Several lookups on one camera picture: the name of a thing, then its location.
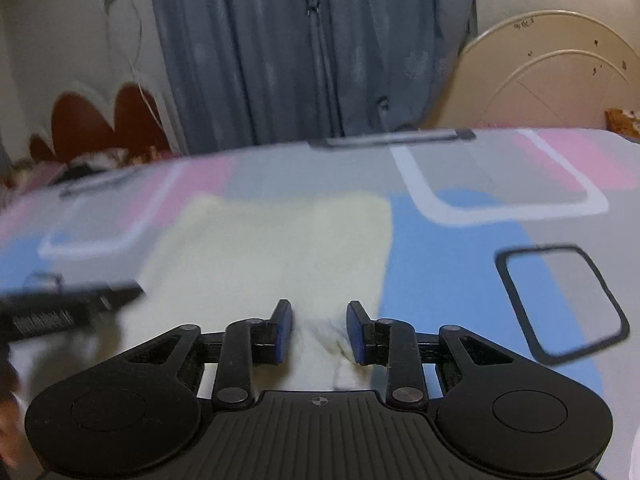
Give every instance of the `curtain fold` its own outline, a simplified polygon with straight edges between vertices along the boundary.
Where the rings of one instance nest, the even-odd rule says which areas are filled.
[[[153,0],[191,153],[395,131],[436,101],[472,0]]]

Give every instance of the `gray-blue curtain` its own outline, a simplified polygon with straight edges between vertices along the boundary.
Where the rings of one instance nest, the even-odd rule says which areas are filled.
[[[153,0],[191,153],[391,132],[436,101],[472,0]]]

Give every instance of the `black rounded rectangle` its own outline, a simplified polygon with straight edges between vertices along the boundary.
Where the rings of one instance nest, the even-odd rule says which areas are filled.
[[[536,336],[536,332],[529,320],[529,316],[527,315],[524,305],[522,304],[522,300],[520,299],[520,295],[518,294],[515,283],[513,283],[513,280],[511,279],[508,268],[509,258],[516,254],[545,254],[555,251],[573,252],[582,257],[582,259],[591,269],[591,272],[594,273],[596,279],[602,287],[602,290],[611,302],[614,310],[618,314],[618,318],[620,319],[620,330],[616,334],[600,339],[594,343],[582,346],[580,348],[571,350],[570,352],[565,352],[563,354],[551,354],[547,352],[540,344],[540,341]],[[575,361],[583,357],[595,354],[597,352],[601,352],[604,349],[620,343],[621,341],[624,341],[629,337],[630,325],[624,311],[622,310],[622,307],[620,307],[620,305],[616,301],[616,298],[609,290],[609,287],[604,281],[604,278],[602,277],[602,274],[598,270],[596,264],[593,262],[591,257],[580,247],[573,244],[548,244],[501,250],[495,255],[495,267],[498,269],[498,273],[500,274],[500,278],[502,279],[504,288],[509,295],[511,306],[513,307],[516,317],[518,318],[518,323],[520,324],[522,333],[524,334],[524,337],[527,341],[527,345],[529,346],[531,355],[533,355],[534,359],[539,363],[548,366],[555,366],[562,363]]]

